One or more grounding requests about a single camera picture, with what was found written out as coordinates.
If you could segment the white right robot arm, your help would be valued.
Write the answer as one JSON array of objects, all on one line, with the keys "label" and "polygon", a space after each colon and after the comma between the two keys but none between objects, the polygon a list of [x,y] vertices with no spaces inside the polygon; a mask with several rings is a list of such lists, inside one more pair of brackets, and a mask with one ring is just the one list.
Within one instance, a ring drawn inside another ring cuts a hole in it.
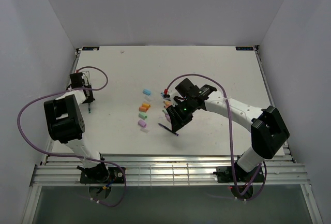
[{"label": "white right robot arm", "polygon": [[219,114],[250,132],[251,146],[235,162],[233,169],[239,181],[246,181],[258,164],[265,159],[272,159],[290,136],[277,108],[260,108],[242,103],[226,97],[223,91],[211,85],[197,87],[185,78],[174,92],[166,91],[164,97],[172,103],[167,107],[172,132],[179,131],[191,122],[196,110]]}]

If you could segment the purple thin gel pen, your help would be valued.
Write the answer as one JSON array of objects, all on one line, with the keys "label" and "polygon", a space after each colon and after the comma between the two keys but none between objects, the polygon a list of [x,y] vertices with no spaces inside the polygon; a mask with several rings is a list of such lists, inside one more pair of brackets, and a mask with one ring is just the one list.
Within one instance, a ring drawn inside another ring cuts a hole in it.
[{"label": "purple thin gel pen", "polygon": [[163,125],[162,123],[158,123],[158,125],[159,125],[160,127],[162,127],[163,129],[169,131],[170,133],[172,133],[172,134],[174,134],[174,135],[176,135],[176,136],[179,136],[178,133],[172,131],[170,128],[168,128],[167,126]]}]

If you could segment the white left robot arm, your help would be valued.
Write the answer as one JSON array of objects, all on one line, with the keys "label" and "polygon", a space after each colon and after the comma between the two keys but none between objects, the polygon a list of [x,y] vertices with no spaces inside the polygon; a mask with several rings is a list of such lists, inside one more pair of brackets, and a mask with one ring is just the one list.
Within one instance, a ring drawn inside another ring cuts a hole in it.
[{"label": "white left robot arm", "polygon": [[89,72],[73,73],[70,81],[69,92],[43,104],[48,132],[52,140],[59,141],[80,156],[83,165],[80,170],[92,171],[92,177],[102,183],[109,178],[110,170],[101,162],[101,154],[83,137],[85,122],[79,107],[94,101]]}]

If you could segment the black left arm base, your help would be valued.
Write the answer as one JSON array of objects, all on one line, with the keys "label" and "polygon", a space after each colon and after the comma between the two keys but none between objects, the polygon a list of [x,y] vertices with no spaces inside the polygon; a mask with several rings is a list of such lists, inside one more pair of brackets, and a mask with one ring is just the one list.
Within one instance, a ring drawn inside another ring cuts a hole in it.
[{"label": "black left arm base", "polygon": [[111,181],[116,184],[124,183],[126,168],[108,167],[103,162],[89,162],[85,167],[77,166],[81,171],[81,184],[107,184]]}]

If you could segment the orange highlighter cap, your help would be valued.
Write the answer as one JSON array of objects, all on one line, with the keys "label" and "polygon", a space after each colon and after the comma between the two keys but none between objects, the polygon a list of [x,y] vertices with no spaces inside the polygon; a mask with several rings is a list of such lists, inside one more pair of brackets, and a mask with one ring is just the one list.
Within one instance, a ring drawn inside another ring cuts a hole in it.
[{"label": "orange highlighter cap", "polygon": [[145,107],[145,108],[150,108],[151,107],[149,103],[145,103],[145,102],[143,102],[141,106]]}]

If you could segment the purple pink highlighter cap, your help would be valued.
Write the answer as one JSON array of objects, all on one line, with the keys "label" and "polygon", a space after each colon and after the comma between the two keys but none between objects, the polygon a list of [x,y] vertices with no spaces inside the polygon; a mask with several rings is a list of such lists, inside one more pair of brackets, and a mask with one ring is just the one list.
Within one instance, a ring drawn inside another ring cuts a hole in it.
[{"label": "purple pink highlighter cap", "polygon": [[142,128],[145,128],[147,126],[147,123],[144,120],[139,120],[138,125]]}]

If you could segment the clear gel pen cap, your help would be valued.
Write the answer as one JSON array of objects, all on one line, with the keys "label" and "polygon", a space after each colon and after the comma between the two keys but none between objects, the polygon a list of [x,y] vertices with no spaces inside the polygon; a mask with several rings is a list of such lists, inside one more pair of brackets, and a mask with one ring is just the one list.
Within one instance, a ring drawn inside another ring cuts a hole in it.
[{"label": "clear gel pen cap", "polygon": [[151,102],[151,101],[152,101],[152,100],[151,100],[149,97],[147,97],[147,96],[145,96],[144,99],[145,99],[147,102]]}]

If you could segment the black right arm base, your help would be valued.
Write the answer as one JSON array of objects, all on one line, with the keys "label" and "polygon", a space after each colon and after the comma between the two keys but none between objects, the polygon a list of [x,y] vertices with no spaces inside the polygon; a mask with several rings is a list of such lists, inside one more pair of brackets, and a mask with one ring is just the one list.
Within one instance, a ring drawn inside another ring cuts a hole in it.
[{"label": "black right arm base", "polygon": [[[234,171],[237,182],[243,182],[248,183],[253,176],[255,175],[255,172],[257,171],[257,174],[254,177],[253,182],[254,183],[261,183],[264,180],[264,174],[262,171],[262,168],[259,168],[256,166],[251,172],[245,172],[242,168],[235,165]],[[232,167],[231,166],[218,166],[216,168],[216,171],[213,172],[213,175],[216,175],[217,182],[219,183],[233,183],[233,175],[232,175]]]}]

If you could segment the salmon orange marker cap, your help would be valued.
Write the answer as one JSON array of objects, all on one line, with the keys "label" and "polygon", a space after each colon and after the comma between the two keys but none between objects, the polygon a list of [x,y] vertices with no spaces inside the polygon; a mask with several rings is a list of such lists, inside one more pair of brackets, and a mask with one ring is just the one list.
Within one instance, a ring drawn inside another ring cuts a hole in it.
[{"label": "salmon orange marker cap", "polygon": [[147,112],[148,110],[149,110],[149,108],[147,108],[147,107],[143,107],[143,106],[139,107],[140,112]]}]

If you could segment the light blue highlighter cap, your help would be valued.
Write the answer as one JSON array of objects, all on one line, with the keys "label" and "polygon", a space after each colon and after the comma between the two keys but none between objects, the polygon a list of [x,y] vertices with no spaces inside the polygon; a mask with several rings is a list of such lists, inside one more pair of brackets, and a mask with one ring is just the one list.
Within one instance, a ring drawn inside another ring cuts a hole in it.
[{"label": "light blue highlighter cap", "polygon": [[146,96],[150,96],[152,94],[152,92],[148,89],[144,89],[143,94],[146,95]]}]

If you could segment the green highlighter cap piece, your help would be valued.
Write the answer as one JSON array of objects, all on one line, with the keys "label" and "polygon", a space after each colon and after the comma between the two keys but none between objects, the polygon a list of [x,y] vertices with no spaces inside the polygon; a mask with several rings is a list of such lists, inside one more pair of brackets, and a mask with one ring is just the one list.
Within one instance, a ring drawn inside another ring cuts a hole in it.
[{"label": "green highlighter cap piece", "polygon": [[143,120],[148,118],[147,114],[145,114],[144,112],[140,112],[138,116],[139,116],[139,118],[141,118]]}]

